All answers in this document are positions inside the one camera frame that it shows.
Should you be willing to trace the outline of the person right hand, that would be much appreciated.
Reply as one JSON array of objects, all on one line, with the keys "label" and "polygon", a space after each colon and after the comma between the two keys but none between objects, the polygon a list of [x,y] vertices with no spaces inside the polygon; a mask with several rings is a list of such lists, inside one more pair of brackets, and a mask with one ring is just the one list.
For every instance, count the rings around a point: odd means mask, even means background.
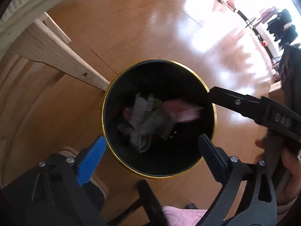
[{"label": "person right hand", "polygon": [[289,170],[291,176],[282,193],[277,197],[277,205],[291,208],[300,194],[300,163],[296,155],[286,147],[282,148],[281,158],[283,166]]}]

